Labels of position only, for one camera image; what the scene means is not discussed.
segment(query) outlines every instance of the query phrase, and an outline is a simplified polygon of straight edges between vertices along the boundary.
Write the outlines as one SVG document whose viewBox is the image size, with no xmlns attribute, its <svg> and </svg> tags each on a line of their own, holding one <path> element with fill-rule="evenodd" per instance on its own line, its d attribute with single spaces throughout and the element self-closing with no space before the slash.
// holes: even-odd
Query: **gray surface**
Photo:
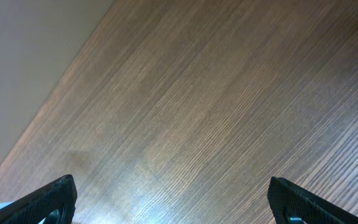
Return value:
<svg viewBox="0 0 358 224">
<path fill-rule="evenodd" d="M 0 164 L 112 1 L 0 1 Z"/>
</svg>

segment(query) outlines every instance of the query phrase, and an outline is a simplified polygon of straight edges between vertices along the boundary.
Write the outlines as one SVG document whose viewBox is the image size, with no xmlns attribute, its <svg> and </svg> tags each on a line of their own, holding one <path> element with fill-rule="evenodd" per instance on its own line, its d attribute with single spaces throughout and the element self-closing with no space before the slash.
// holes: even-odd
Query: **brown wood tabletop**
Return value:
<svg viewBox="0 0 358 224">
<path fill-rule="evenodd" d="M 0 166 L 75 223 L 273 223 L 271 176 L 358 216 L 358 1 L 116 0 Z"/>
</svg>

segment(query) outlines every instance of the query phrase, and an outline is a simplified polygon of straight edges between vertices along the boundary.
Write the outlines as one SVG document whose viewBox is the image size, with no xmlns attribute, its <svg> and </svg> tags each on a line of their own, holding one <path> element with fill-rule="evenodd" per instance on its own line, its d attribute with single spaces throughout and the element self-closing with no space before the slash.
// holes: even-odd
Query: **wooden surface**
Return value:
<svg viewBox="0 0 358 224">
<path fill-rule="evenodd" d="M 268 223 L 271 176 L 358 215 L 358 1 L 116 0 L 0 167 L 76 223 Z"/>
</svg>

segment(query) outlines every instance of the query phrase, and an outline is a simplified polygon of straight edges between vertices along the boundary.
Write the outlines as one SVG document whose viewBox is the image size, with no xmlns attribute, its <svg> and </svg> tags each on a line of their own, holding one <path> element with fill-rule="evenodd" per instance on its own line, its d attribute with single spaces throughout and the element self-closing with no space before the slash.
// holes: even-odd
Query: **gray floor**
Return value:
<svg viewBox="0 0 358 224">
<path fill-rule="evenodd" d="M 0 1 L 0 164 L 112 2 Z"/>
</svg>

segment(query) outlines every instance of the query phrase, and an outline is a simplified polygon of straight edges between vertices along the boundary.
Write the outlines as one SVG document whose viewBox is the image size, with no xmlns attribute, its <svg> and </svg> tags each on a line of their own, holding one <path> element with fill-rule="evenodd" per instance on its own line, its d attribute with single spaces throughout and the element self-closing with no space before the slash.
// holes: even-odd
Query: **black plastic object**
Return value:
<svg viewBox="0 0 358 224">
<path fill-rule="evenodd" d="M 72 175 L 43 186 L 31 194 L 0 209 L 0 223 L 70 224 L 75 210 L 77 191 Z"/>
<path fill-rule="evenodd" d="M 284 178 L 272 177 L 267 198 L 278 224 L 358 224 L 357 216 Z"/>
</svg>

